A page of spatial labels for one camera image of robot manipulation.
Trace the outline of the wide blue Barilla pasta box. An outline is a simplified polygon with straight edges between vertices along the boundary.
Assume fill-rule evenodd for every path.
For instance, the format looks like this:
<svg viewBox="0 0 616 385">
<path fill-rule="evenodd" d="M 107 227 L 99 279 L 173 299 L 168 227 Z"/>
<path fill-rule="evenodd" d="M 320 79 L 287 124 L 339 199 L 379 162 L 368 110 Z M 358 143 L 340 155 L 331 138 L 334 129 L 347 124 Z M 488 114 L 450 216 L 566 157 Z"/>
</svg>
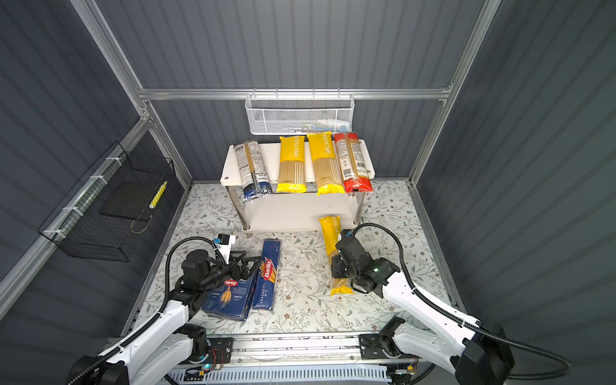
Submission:
<svg viewBox="0 0 616 385">
<path fill-rule="evenodd" d="M 246 280 L 227 279 L 221 286 L 208 293 L 201 310 L 213 317 L 245 321 L 252 306 L 257 284 L 258 267 L 253 265 Z"/>
</svg>

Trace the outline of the yellow Pastatime bag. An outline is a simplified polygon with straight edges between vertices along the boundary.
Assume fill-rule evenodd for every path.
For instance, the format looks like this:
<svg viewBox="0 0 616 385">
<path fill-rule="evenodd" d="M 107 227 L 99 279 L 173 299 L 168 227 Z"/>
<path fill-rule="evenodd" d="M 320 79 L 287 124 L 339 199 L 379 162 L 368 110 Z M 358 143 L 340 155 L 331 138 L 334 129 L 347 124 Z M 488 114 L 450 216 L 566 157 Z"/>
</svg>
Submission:
<svg viewBox="0 0 616 385">
<path fill-rule="evenodd" d="M 338 236 L 342 231 L 340 216 L 326 216 L 320 218 L 319 223 L 322 226 L 322 235 L 330 265 L 330 295 L 352 295 L 351 284 L 343 274 L 343 261 L 336 248 Z"/>
<path fill-rule="evenodd" d="M 345 193 L 331 132 L 307 135 L 317 194 Z"/>
<path fill-rule="evenodd" d="M 277 193 L 305 193 L 305 136 L 280 137 Z"/>
</svg>

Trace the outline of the dark blue clear spaghetti bag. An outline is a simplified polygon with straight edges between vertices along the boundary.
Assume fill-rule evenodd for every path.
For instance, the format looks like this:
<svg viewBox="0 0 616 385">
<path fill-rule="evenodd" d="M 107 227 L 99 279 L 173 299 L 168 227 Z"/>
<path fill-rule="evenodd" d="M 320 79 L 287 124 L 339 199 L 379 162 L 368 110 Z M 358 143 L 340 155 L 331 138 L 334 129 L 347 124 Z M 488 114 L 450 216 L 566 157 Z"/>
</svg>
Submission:
<svg viewBox="0 0 616 385">
<path fill-rule="evenodd" d="M 239 168 L 242 191 L 246 201 L 273 194 L 259 144 L 255 140 L 245 141 L 234 147 Z"/>
</svg>

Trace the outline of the red spaghetti bag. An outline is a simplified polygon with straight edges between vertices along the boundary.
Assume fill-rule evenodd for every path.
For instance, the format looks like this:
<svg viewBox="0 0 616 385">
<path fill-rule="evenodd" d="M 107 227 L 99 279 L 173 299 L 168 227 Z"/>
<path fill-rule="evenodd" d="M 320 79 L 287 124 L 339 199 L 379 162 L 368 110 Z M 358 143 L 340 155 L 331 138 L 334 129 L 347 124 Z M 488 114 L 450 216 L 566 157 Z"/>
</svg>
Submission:
<svg viewBox="0 0 616 385">
<path fill-rule="evenodd" d="M 372 183 L 357 134 L 337 133 L 334 139 L 346 193 L 372 193 Z"/>
</svg>

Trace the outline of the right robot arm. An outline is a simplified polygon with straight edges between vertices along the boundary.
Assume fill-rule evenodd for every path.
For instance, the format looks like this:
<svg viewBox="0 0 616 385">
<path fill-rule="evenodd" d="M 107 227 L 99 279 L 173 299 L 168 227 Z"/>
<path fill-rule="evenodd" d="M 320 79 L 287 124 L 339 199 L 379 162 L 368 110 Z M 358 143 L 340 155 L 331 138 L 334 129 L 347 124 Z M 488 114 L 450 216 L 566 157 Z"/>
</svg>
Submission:
<svg viewBox="0 0 616 385">
<path fill-rule="evenodd" d="M 428 327 L 417 330 L 401 317 L 392 318 L 379 332 L 385 356 L 418 356 L 453 374 L 459 384 L 505 383 L 515 364 L 513 354 L 506 344 L 469 330 L 477 319 L 410 284 L 393 262 L 372 258 L 353 234 L 339 235 L 336 248 L 354 290 L 374 293 Z"/>
</svg>

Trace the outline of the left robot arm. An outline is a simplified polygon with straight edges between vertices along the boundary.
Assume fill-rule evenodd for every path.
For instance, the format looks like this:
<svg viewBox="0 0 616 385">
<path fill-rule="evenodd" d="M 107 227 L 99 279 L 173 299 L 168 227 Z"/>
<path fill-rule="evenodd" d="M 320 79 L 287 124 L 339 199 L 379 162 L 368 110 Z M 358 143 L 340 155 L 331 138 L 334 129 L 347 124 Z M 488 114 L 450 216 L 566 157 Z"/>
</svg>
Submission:
<svg viewBox="0 0 616 385">
<path fill-rule="evenodd" d="M 70 369 L 68 384 L 154 384 L 189 358 L 206 355 L 205 328 L 189 320 L 201 310 L 208 294 L 231 279 L 250 278 L 259 258 L 244 250 L 218 264 L 206 250 L 194 250 L 181 264 L 183 274 L 164 299 L 162 308 L 139 328 L 97 356 L 83 356 Z"/>
</svg>

